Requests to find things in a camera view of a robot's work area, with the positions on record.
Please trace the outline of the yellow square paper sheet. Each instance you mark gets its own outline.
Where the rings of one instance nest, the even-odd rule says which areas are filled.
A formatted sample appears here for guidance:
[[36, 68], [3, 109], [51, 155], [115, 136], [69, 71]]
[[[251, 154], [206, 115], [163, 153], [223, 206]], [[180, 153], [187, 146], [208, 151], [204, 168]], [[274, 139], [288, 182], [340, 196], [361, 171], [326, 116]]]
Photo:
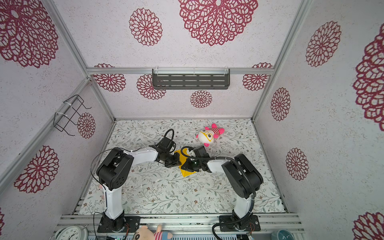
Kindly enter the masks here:
[[181, 162], [181, 165], [179, 166], [179, 170], [180, 170], [182, 176], [183, 176], [183, 177], [187, 177], [187, 176], [190, 176], [190, 175], [194, 174], [195, 172], [186, 171], [186, 170], [184, 170], [184, 169], [182, 168], [183, 166], [186, 167], [185, 163], [187, 162], [187, 157], [185, 157], [185, 156], [182, 155], [181, 153], [184, 153], [185, 155], [190, 156], [190, 154], [189, 154], [189, 153], [190, 153], [189, 149], [186, 148], [186, 149], [183, 149], [183, 151], [181, 151], [181, 150], [177, 150], [177, 151], [175, 151], [175, 153], [179, 153], [179, 154], [180, 154], [180, 162]]

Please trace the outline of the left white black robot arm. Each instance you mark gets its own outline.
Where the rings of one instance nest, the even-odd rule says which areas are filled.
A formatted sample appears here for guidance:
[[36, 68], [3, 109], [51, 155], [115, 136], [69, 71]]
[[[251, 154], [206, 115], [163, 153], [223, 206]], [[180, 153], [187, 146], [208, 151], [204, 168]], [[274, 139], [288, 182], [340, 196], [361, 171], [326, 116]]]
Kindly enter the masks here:
[[126, 182], [131, 167], [146, 162], [159, 162], [167, 168], [181, 165], [180, 154], [163, 151], [156, 146], [128, 151], [113, 148], [99, 165], [96, 174], [106, 196], [106, 216], [111, 220], [119, 218], [123, 212], [122, 186]]

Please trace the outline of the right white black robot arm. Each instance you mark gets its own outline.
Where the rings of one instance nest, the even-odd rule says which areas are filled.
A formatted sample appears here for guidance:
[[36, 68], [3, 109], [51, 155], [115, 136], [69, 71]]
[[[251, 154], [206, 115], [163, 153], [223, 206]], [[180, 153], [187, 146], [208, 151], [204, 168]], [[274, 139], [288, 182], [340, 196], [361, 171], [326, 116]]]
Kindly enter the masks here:
[[234, 158], [204, 158], [188, 156], [184, 153], [182, 156], [194, 162], [206, 163], [211, 173], [225, 174], [237, 194], [234, 215], [238, 219], [244, 219], [252, 214], [256, 192], [260, 189], [264, 179], [244, 154], [238, 154]]

